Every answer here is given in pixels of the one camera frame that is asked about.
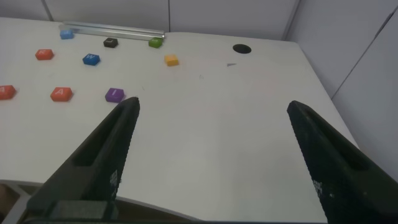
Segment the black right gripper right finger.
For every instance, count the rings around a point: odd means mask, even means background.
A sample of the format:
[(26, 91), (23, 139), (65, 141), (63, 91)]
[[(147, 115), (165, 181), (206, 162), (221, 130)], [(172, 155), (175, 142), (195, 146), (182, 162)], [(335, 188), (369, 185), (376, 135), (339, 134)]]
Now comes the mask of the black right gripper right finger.
[(329, 223), (397, 222), (397, 182), (311, 107), (287, 113)]

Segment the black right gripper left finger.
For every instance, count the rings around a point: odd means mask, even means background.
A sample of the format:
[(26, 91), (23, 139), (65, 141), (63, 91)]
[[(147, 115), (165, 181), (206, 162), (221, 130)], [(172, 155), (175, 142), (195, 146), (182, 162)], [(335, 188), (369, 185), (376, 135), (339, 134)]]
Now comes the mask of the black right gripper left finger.
[(40, 221), (107, 221), (114, 204), (132, 134), (139, 117), (137, 97), (120, 102), (27, 203)]

